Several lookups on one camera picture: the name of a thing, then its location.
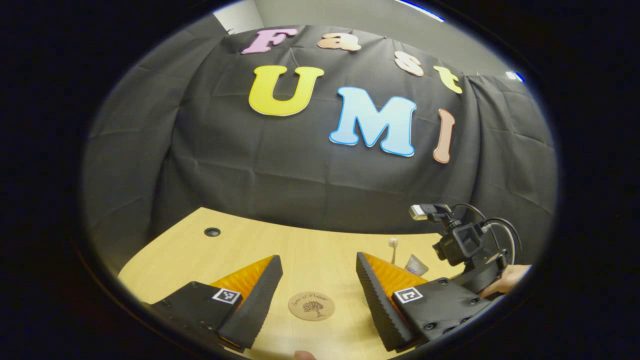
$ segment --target pink letter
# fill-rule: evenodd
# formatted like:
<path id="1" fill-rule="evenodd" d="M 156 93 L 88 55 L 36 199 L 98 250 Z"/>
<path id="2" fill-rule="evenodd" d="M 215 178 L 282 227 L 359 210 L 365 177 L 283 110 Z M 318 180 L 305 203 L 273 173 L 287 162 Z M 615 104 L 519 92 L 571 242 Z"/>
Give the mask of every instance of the pink letter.
<path id="1" fill-rule="evenodd" d="M 258 31 L 258 37 L 255 38 L 251 46 L 242 50 L 242 53 L 266 53 L 267 51 L 271 50 L 271 48 L 267 46 L 270 42 L 273 45 L 278 45 L 279 43 L 283 42 L 285 38 L 287 38 L 287 35 L 293 36 L 297 33 L 298 29 L 260 30 Z"/>

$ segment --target cork coaster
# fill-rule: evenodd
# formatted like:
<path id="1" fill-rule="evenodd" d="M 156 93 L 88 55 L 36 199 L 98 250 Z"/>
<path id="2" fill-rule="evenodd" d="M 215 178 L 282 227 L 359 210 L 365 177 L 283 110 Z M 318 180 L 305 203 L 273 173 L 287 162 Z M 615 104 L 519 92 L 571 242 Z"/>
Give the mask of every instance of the cork coaster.
<path id="1" fill-rule="evenodd" d="M 325 294 L 306 291 L 289 300 L 289 311 L 302 320 L 316 322 L 331 317 L 335 303 Z"/>

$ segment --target letter u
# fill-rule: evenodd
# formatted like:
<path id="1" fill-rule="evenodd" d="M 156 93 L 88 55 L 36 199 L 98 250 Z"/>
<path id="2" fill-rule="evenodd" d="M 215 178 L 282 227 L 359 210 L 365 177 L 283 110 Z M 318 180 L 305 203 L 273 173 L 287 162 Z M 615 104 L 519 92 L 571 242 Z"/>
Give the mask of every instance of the letter u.
<path id="1" fill-rule="evenodd" d="M 301 66 L 295 71 L 300 75 L 296 92 L 291 99 L 283 101 L 273 98 L 273 89 L 280 75 L 287 72 L 287 68 L 279 65 L 265 65 L 255 68 L 253 71 L 255 80 L 249 93 L 249 105 L 261 114 L 273 116 L 288 116 L 304 110 L 311 100 L 316 79 L 324 75 L 324 70 L 317 67 Z"/>

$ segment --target human hand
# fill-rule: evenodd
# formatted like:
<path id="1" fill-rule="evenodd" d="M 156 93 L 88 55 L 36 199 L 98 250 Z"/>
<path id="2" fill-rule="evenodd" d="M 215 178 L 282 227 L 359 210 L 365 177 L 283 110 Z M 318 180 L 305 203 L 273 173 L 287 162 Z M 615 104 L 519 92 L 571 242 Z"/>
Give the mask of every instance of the human hand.
<path id="1" fill-rule="evenodd" d="M 500 279 L 487 286 L 483 291 L 480 291 L 478 295 L 487 297 L 495 292 L 508 293 L 522 279 L 524 274 L 529 271 L 530 267 L 531 265 L 507 265 L 504 271 L 502 271 Z"/>
<path id="2" fill-rule="evenodd" d="M 293 360 L 316 360 L 316 358 L 308 351 L 298 350 L 293 353 Z"/>

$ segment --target small cup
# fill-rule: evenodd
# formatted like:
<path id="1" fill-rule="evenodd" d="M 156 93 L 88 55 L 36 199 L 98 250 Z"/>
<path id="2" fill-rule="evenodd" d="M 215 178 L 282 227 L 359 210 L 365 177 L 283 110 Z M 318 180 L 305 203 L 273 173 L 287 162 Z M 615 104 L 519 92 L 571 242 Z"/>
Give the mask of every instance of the small cup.
<path id="1" fill-rule="evenodd" d="M 407 261 L 404 269 L 418 276 L 422 276 L 429 271 L 429 268 L 413 254 L 409 257 L 409 261 Z"/>

